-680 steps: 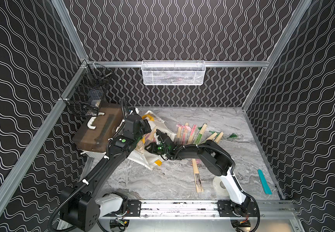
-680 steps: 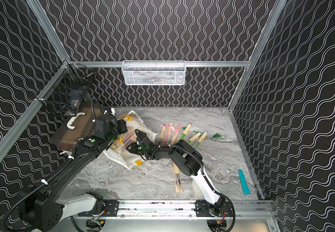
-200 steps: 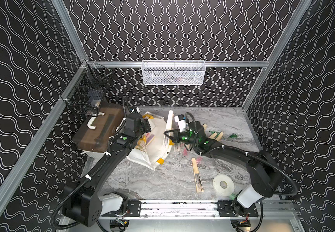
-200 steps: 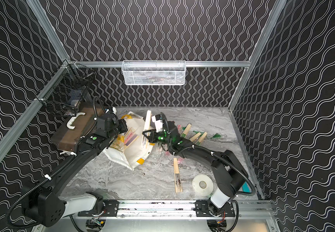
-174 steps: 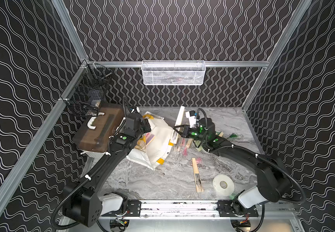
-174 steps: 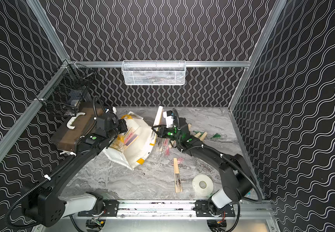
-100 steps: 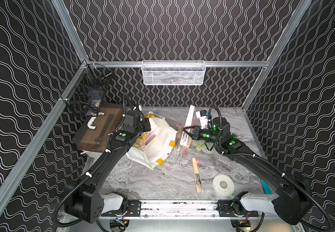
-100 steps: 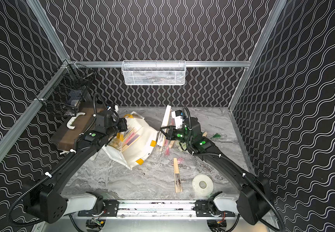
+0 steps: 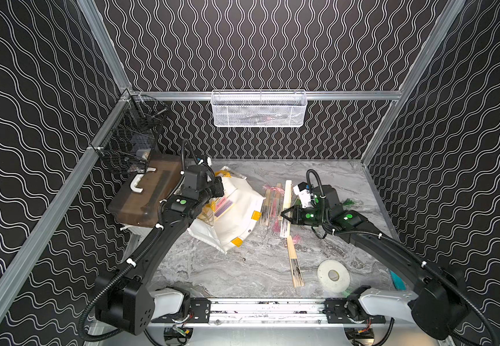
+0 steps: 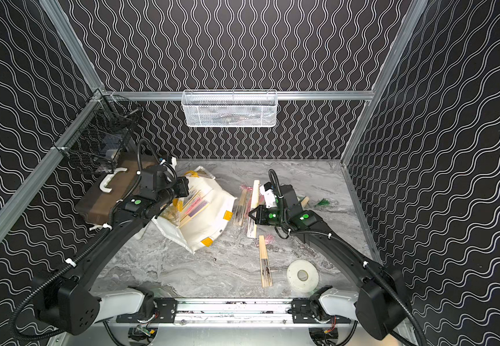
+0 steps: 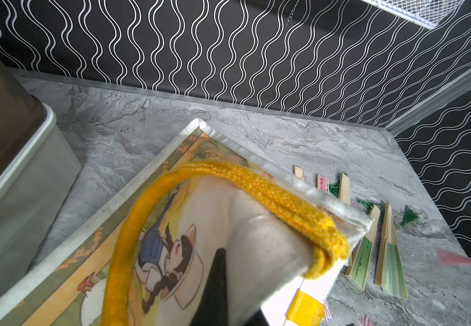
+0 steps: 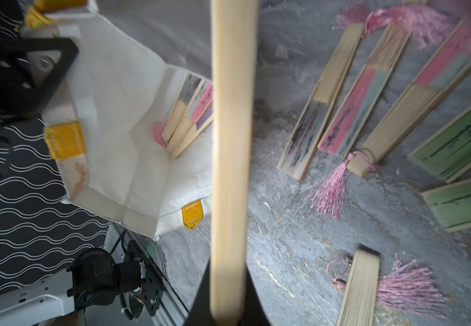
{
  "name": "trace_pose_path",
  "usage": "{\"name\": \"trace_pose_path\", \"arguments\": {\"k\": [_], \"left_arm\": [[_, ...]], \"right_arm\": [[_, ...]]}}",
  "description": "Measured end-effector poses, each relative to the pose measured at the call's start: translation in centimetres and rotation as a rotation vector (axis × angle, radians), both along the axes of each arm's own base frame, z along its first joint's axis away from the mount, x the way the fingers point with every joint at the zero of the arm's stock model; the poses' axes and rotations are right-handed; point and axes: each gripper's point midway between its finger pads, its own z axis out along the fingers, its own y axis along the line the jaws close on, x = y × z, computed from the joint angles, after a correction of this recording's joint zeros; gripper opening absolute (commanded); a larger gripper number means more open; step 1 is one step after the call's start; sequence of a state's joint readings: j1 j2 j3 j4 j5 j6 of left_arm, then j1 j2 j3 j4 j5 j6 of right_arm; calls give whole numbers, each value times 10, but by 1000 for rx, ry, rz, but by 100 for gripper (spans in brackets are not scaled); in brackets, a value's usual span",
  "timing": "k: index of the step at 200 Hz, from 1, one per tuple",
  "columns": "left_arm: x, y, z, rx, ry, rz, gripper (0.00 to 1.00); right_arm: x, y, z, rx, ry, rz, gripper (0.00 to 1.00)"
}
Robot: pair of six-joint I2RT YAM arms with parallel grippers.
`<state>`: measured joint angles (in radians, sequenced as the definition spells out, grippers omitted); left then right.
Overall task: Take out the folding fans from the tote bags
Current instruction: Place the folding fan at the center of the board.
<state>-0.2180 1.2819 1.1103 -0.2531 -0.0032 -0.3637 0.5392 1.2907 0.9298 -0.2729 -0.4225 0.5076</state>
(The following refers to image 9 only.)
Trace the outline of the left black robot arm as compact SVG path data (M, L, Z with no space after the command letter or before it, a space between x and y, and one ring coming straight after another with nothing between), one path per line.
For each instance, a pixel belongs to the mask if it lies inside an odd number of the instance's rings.
M149 235L117 270L96 279L93 298L77 323L82 340L98 342L121 332L139 335L145 331L156 308L148 281L203 207L222 196L222 178L207 164L184 170L181 192L158 206L158 222Z

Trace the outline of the white tote bag yellow handles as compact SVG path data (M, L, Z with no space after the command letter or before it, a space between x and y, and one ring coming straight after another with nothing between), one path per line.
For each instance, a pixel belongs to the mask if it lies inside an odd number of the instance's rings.
M252 233L261 218L264 196L250 186L245 175L228 166L222 167L215 176L222 177L225 192L223 197L231 199L235 204L220 218L214 219L209 207L210 201L188 228L188 233L206 245L226 253L240 247Z

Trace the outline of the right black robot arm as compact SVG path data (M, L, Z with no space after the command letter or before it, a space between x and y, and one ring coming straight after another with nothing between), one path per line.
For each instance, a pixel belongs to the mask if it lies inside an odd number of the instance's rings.
M473 341L460 336L456 329L470 314L475 314L489 333L490 342L498 345L494 327L465 294L462 270L442 268L423 260L400 241L383 233L367 217L348 209L330 185L313 188L310 198L308 204L294 204L284 209L281 217L293 225L309 226L313 232L322 229L319 239L331 235L364 250L410 287L409 298L402 294L390 296L369 286L358 288L347 299L345 311L349 318L361 321L369 316L384 315L413 322L433 339L445 340L451 336L472 345Z

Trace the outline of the pink folding fan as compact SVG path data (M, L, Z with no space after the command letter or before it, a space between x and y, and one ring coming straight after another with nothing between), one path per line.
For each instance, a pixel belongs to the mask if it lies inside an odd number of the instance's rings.
M261 207L261 220L262 226L268 226L271 214L271 204L274 197L274 188L270 185L264 186L264 202Z
M284 188L284 200L283 200L283 207L281 210L282 213L291 207L292 194L293 194L293 181L287 180ZM282 217L282 224L280 229L280 236L281 238L287 239L288 236L290 235L290 222L284 216L281 217Z
M274 189L273 202L271 207L271 229L274 233L280 233L282 217L280 213L282 212L284 204L284 188L281 183L277 183Z

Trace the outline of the pink folding fans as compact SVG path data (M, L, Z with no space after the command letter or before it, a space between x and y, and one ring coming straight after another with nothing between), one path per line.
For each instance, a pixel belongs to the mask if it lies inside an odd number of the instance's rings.
M227 197L213 198L209 204L213 218L220 218L223 214L229 211L234 204L235 203Z

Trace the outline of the beige folding fan long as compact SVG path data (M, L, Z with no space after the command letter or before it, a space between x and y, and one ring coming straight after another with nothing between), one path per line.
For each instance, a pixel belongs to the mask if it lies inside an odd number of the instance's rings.
M303 275L300 269L300 264L298 262L297 253L295 250L295 245L293 242L293 238L291 236L287 237L287 250L290 261L290 270L291 276L293 280L293 286L295 288L303 287L305 282L303 280Z

